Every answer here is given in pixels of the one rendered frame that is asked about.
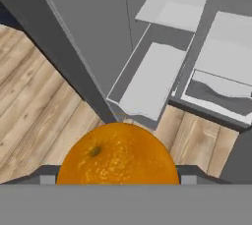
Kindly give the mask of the grey fridge door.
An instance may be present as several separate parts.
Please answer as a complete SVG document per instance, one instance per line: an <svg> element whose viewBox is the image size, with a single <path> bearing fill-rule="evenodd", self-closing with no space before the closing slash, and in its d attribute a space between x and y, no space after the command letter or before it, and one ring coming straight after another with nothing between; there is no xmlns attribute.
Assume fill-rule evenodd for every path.
<svg viewBox="0 0 252 225"><path fill-rule="evenodd" d="M123 112L106 97L147 25L146 0L0 0L68 84L105 123Z"/></svg>

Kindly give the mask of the orange fruit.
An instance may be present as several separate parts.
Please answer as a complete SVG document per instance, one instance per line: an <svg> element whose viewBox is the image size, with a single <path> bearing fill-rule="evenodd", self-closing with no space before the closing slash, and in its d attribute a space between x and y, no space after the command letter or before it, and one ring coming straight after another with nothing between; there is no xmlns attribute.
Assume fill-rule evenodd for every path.
<svg viewBox="0 0 252 225"><path fill-rule="evenodd" d="M127 123L100 126L79 139L60 167L57 183L177 185L175 164L149 131Z"/></svg>

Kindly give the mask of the small white door bin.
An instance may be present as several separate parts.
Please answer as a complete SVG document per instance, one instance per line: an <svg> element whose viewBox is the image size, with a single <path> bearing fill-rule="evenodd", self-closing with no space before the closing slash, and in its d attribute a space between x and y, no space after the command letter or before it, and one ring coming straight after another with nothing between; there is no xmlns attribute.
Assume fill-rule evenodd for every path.
<svg viewBox="0 0 252 225"><path fill-rule="evenodd" d="M195 32L207 0L146 0L136 20Z"/></svg>

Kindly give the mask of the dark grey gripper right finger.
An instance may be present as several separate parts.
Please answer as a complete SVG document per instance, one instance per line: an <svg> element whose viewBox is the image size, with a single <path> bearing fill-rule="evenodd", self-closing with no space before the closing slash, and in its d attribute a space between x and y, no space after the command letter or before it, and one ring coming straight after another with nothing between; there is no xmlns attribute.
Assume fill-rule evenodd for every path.
<svg viewBox="0 0 252 225"><path fill-rule="evenodd" d="M177 165L181 185L229 185L229 182L209 176L197 165Z"/></svg>

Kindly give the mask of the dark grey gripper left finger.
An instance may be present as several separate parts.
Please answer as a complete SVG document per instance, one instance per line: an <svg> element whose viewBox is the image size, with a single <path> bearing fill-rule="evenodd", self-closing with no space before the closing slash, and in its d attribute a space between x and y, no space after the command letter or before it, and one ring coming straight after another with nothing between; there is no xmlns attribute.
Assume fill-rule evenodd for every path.
<svg viewBox="0 0 252 225"><path fill-rule="evenodd" d="M5 185L55 185L59 165L42 165L27 176L5 182Z"/></svg>

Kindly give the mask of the grey freezer drawer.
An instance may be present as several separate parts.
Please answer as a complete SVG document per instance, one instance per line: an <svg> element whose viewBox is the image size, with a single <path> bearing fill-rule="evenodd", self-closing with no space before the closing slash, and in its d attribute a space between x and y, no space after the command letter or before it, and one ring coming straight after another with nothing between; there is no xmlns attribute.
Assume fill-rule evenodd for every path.
<svg viewBox="0 0 252 225"><path fill-rule="evenodd" d="M192 70L187 79L179 69L168 103L238 132L252 129L252 84Z"/></svg>

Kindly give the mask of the large white door bin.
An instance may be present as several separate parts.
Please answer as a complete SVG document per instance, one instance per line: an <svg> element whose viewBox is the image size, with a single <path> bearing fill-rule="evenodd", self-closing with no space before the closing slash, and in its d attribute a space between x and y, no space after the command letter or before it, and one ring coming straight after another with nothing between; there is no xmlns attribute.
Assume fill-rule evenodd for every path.
<svg viewBox="0 0 252 225"><path fill-rule="evenodd" d="M193 31L149 24L106 99L155 130L193 37Z"/></svg>

